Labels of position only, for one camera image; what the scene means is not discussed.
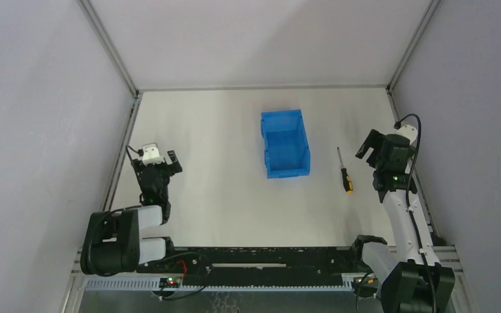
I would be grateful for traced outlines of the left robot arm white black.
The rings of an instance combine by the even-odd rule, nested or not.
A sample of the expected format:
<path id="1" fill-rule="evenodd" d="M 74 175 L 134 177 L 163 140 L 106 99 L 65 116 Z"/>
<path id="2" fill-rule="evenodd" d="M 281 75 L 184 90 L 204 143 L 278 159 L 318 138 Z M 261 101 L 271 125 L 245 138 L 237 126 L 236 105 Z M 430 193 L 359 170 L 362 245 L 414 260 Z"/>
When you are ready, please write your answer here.
<path id="1" fill-rule="evenodd" d="M 80 267 L 86 275 L 114 276 L 166 257 L 168 238 L 145 239 L 141 232 L 170 219 L 170 179 L 183 168 L 175 151 L 165 160 L 156 145 L 130 159 L 140 187 L 139 205 L 93 213 L 82 245 Z"/>

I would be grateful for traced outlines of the yellow black handled screwdriver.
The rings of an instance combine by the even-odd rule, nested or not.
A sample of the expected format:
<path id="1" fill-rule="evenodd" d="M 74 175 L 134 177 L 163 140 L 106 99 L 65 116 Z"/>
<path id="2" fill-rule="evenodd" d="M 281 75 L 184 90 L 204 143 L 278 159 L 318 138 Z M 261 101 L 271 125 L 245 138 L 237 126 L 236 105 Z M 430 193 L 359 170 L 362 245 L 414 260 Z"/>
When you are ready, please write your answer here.
<path id="1" fill-rule="evenodd" d="M 339 157 L 339 162 L 340 162 L 340 165 L 341 165 L 341 177 L 342 177 L 342 184 L 343 184 L 343 187 L 345 189 L 345 191 L 347 193 L 353 193 L 354 191 L 354 187 L 353 187 L 353 183 L 352 183 L 352 180 L 348 174 L 348 170 L 346 168 L 346 166 L 344 165 L 343 161 L 342 161 L 342 155 L 341 155 L 341 149 L 340 147 L 337 147 L 337 154 L 338 154 L 338 157 Z"/>

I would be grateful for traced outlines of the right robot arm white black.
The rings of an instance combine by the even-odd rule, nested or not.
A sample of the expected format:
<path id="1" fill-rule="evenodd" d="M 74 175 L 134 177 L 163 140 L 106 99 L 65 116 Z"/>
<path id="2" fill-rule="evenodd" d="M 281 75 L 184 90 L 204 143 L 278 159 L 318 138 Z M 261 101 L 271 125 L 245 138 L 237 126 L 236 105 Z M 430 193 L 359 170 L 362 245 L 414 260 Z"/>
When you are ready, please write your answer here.
<path id="1" fill-rule="evenodd" d="M 396 251 L 380 237 L 361 235 L 360 260 L 378 280 L 384 312 L 445 312 L 455 285 L 453 269 L 442 265 L 412 177 L 419 130 L 404 125 L 391 134 L 372 129 L 356 153 L 373 168 L 372 185 L 385 209 Z"/>

